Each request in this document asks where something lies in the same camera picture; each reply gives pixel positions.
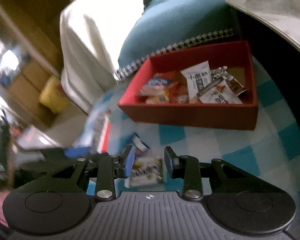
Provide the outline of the large light blue snack bag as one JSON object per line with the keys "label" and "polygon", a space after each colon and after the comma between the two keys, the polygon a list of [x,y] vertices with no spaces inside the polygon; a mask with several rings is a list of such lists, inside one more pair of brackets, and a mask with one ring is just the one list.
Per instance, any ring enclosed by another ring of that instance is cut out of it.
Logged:
{"label": "large light blue snack bag", "polygon": [[90,112],[81,137],[64,154],[68,158],[86,158],[106,153],[111,128],[109,102],[98,103]]}

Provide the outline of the blue sausage snack packet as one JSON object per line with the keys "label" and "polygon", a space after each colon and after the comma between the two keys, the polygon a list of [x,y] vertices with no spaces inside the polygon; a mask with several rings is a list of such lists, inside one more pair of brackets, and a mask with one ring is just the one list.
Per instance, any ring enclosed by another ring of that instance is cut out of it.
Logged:
{"label": "blue sausage snack packet", "polygon": [[150,147],[140,138],[137,133],[133,133],[128,138],[126,145],[132,145],[134,147],[136,157],[142,156],[150,149]]}

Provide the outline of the white green snack packet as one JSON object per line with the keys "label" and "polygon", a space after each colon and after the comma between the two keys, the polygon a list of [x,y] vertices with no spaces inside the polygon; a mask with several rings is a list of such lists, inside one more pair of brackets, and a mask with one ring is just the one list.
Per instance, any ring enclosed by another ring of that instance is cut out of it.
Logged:
{"label": "white green snack packet", "polygon": [[165,182],[166,170],[161,157],[139,157],[134,161],[130,176],[125,179],[125,187],[132,189]]}

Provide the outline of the white grey snack packet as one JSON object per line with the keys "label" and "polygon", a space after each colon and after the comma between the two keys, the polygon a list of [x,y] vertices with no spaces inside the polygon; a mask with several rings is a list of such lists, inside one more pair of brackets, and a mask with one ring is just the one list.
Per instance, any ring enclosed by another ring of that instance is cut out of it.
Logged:
{"label": "white grey snack packet", "polygon": [[231,90],[223,77],[213,81],[214,85],[198,97],[202,103],[242,104],[239,97]]}

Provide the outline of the red orange snack bag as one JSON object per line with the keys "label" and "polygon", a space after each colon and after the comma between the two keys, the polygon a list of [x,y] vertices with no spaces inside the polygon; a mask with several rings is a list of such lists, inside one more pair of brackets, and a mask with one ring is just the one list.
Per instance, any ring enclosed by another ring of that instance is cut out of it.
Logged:
{"label": "red orange snack bag", "polygon": [[137,92],[145,104],[188,103],[187,81],[181,72],[155,73]]}

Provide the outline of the white spicy strip snack packet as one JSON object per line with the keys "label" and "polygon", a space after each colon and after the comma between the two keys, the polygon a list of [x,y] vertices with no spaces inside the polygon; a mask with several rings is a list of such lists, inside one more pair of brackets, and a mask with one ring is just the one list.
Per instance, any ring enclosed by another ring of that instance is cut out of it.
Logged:
{"label": "white spicy strip snack packet", "polygon": [[212,82],[210,66],[208,61],[201,62],[181,71],[187,81],[187,91],[189,101],[191,101],[199,91]]}

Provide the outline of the yellow object on floor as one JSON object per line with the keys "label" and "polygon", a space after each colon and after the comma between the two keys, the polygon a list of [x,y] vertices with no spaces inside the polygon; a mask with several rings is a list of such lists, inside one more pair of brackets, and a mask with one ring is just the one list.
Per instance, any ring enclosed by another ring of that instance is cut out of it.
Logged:
{"label": "yellow object on floor", "polygon": [[45,84],[40,96],[39,103],[49,108],[55,115],[62,113],[70,103],[63,90],[61,81],[56,76],[51,76]]}

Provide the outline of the red cardboard box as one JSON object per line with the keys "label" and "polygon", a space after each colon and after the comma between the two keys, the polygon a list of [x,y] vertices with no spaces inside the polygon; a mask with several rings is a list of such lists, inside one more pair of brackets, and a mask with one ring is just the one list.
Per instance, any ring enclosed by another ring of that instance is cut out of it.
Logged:
{"label": "red cardboard box", "polygon": [[[208,61],[211,69],[227,66],[247,87],[241,104],[160,103],[148,105],[137,92],[155,73],[179,72]],[[135,122],[163,125],[255,129],[258,115],[256,78],[249,43],[234,41],[183,49],[147,59],[121,96],[118,106]]]}

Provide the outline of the blue checkered cloth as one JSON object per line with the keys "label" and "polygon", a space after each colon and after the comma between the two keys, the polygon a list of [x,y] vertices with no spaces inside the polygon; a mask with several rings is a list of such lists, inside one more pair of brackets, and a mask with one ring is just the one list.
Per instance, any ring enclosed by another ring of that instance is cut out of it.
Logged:
{"label": "blue checkered cloth", "polygon": [[300,130],[279,89],[255,61],[258,119],[253,131],[180,127],[133,122],[119,109],[117,102],[126,85],[120,84],[95,104],[88,116],[78,143],[93,142],[95,119],[110,110],[108,153],[119,153],[129,136],[136,133],[161,156],[166,146],[176,154],[192,155],[201,162],[221,158],[285,190],[296,202],[296,215],[289,233],[300,239]]}

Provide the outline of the clear brown wrapped snack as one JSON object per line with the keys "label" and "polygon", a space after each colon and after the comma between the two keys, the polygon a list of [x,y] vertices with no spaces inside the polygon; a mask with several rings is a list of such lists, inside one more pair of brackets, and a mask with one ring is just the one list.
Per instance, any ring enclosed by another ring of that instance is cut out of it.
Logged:
{"label": "clear brown wrapped snack", "polygon": [[227,66],[223,66],[217,69],[210,70],[211,78],[215,80],[218,77],[223,77],[227,85],[236,96],[239,96],[240,94],[246,92],[248,88],[239,83],[237,79],[227,71],[227,69]]}

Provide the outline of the wooden cabinet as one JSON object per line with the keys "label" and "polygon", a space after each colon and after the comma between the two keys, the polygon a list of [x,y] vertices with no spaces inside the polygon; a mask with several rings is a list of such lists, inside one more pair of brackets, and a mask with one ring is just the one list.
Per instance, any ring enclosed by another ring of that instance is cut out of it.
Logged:
{"label": "wooden cabinet", "polygon": [[61,12],[73,0],[0,0],[0,97],[23,122],[50,127],[40,95],[63,69]]}

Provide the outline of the white blanket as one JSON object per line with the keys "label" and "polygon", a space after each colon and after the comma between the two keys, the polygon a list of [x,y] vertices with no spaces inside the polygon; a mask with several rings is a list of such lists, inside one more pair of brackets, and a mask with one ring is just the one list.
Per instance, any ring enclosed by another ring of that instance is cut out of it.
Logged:
{"label": "white blanket", "polygon": [[143,0],[74,0],[60,16],[68,97],[88,113],[116,85],[121,48],[143,13]]}

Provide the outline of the teal sofa seat cushion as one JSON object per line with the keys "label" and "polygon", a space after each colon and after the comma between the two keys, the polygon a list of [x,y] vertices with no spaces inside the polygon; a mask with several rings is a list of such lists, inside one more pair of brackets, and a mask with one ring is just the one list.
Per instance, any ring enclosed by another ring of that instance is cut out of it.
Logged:
{"label": "teal sofa seat cushion", "polygon": [[225,1],[149,2],[121,48],[115,79],[133,75],[151,56],[232,39],[235,22]]}

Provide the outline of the grey curved coffee table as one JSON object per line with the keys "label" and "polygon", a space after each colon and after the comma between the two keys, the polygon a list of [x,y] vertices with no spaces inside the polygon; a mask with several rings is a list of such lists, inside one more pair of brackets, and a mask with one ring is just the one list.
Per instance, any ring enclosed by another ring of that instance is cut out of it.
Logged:
{"label": "grey curved coffee table", "polygon": [[300,52],[300,0],[225,0],[263,23]]}

